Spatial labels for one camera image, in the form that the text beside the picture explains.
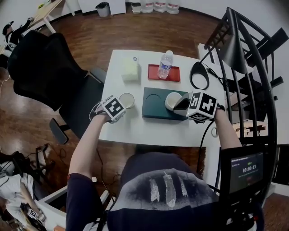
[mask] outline black cap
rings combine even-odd
[[[9,27],[11,27],[10,24],[7,24],[6,26],[4,26],[3,31],[2,31],[2,34],[3,34],[4,36],[6,36],[7,30],[8,30]]]

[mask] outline dark teal box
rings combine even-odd
[[[144,88],[142,116],[166,120],[187,120],[185,116],[173,113],[166,108],[164,103],[171,92],[177,92],[181,96],[187,93],[160,88]]]

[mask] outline cup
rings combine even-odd
[[[181,99],[181,97],[182,96],[177,92],[169,93],[164,103],[166,108],[170,111],[173,111],[174,106]]]
[[[126,109],[130,109],[135,105],[135,98],[132,94],[124,93],[119,97],[119,100],[122,102],[123,106]]]

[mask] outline person in white shirt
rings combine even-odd
[[[21,177],[19,174],[5,176],[0,179],[0,208],[7,211],[29,230],[35,229],[22,212],[21,203],[28,203],[33,211],[40,213],[34,199],[40,200],[48,195],[41,186],[26,173]]]

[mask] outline red tray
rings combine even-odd
[[[158,67],[159,65],[149,64],[148,79],[173,81],[173,82],[179,82],[181,80],[179,67],[172,67],[166,79],[160,79],[158,77]]]

